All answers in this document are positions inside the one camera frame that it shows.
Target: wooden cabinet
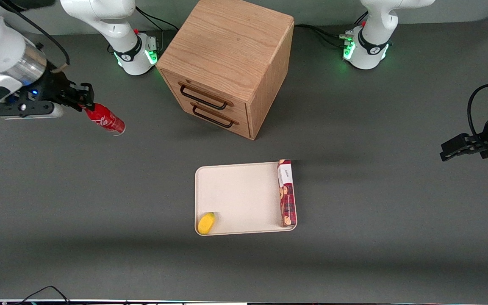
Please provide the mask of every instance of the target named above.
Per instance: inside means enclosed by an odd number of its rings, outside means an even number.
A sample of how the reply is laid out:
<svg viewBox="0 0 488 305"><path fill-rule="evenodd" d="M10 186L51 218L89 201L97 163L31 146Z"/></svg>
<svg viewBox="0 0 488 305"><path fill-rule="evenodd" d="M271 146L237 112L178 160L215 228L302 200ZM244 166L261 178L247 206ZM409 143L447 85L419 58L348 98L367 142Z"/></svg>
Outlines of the wooden cabinet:
<svg viewBox="0 0 488 305"><path fill-rule="evenodd" d="M293 25L242 0L200 0L157 69L185 112L255 139L287 75Z"/></svg>

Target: gray table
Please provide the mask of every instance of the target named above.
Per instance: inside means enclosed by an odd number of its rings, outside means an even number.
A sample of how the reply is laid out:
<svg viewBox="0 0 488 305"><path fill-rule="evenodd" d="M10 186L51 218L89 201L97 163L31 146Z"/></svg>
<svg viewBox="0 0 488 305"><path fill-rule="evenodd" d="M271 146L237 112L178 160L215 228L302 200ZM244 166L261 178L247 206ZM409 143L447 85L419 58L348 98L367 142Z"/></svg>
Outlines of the gray table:
<svg viewBox="0 0 488 305"><path fill-rule="evenodd" d="M185 114L157 71L123 73L101 36L58 39L127 130L0 120L0 298L488 303L488 160L438 155L488 83L488 20L401 25L373 71L296 29L256 141ZM488 91L474 109L481 128ZM296 230L195 233L198 167L279 158Z"/></svg>

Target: sponge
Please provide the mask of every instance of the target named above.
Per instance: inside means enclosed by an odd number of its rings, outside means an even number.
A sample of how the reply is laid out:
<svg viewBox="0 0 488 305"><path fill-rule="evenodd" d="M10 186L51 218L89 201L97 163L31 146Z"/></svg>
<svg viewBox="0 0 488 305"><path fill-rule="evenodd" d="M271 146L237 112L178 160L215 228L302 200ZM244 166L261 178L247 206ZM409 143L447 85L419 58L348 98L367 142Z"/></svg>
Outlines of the sponge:
<svg viewBox="0 0 488 305"><path fill-rule="evenodd" d="M204 216L202 216L197 226L197 231L199 232L199 234L201 235L209 234L215 221L216 221L216 216L212 212L206 213Z"/></svg>

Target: black metal handle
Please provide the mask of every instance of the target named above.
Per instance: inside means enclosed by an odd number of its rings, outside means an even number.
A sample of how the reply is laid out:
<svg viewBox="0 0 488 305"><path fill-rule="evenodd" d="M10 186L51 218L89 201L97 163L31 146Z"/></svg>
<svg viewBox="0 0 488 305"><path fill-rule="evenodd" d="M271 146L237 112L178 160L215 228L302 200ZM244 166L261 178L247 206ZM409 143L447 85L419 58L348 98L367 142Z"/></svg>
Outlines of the black metal handle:
<svg viewBox="0 0 488 305"><path fill-rule="evenodd" d="M227 107L227 102L224 102L222 106L215 106L215 104L212 104L212 103L209 103L205 100L202 100L200 98L197 98L197 97L194 97L193 95L191 94L188 94L188 93L185 93L184 92L184 89L186 89L186 85L182 85L182 87L180 87L180 93L182 93L182 95L184 95L186 98L190 98L196 102L200 102L201 104L205 104L206 106L208 107L212 107L216 110L223 110L225 109L225 107Z"/></svg>
<svg viewBox="0 0 488 305"><path fill-rule="evenodd" d="M231 128L231 126L232 126L232 125L233 125L233 123L234 123L233 121L231 121L231 123L229 123L229 124L225 125L225 124L223 124L223 123L218 122L217 120L211 119L211 118L209 118L208 116L205 116L205 115L203 115L203 114L198 113L197 111L195 111L196 109L197 109L197 106L193 106L193 110L192 110L192 111L193 111L193 113L194 113L196 116L199 116L199 118L203 118L203 119L205 119L205 120L207 120L207 121L209 121L209 122L212 122L212 123L214 123L214 124L216 124L216 125L218 125L218 126L221 126L221 127L223 127L223 128Z"/></svg>

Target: metal cylinder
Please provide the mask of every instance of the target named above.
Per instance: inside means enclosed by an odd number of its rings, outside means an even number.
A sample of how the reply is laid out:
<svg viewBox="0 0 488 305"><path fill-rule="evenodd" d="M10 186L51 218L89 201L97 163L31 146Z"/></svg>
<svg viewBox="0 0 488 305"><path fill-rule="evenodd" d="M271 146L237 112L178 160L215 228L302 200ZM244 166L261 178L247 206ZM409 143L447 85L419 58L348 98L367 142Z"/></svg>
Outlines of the metal cylinder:
<svg viewBox="0 0 488 305"><path fill-rule="evenodd" d="M14 66L2 72L2 74L10 76L27 86L43 75L46 65L47 60L44 54L26 42L22 58Z"/></svg>

